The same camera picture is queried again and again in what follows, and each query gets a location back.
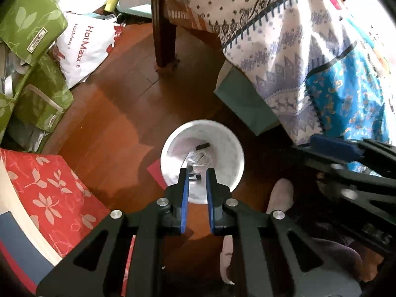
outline wooden table leg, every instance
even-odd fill
[[[155,58],[159,68],[175,60],[176,26],[165,18],[164,3],[165,0],[151,0]]]

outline person's foot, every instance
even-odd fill
[[[223,240],[223,250],[220,253],[220,276],[223,282],[229,285],[234,285],[227,275],[227,269],[230,266],[233,251],[232,236],[225,236]]]
[[[293,194],[293,184],[289,180],[281,178],[272,188],[267,213],[270,214],[275,210],[286,212],[293,205]]]

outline green floral box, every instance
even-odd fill
[[[37,63],[66,27],[55,0],[5,0],[0,5],[0,38],[30,65]]]
[[[73,102],[56,63],[44,54],[26,80],[13,115],[20,121],[52,133]]]
[[[21,75],[19,77],[12,98],[0,93],[0,143],[3,139],[11,114],[15,108],[15,103],[17,102],[21,90],[32,71],[33,67],[30,67],[25,75]]]

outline white bowl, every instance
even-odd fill
[[[181,165],[196,146],[210,143],[212,166],[217,182],[232,192],[241,181],[245,167],[241,143],[224,125],[210,120],[196,120],[176,129],[166,140],[161,153],[161,172],[167,185],[176,184]],[[206,171],[201,181],[190,181],[189,202],[207,204]]]

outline white plastic bag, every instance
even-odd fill
[[[106,59],[122,33],[114,20],[64,13],[67,29],[56,40],[54,54],[69,88],[86,79]]]

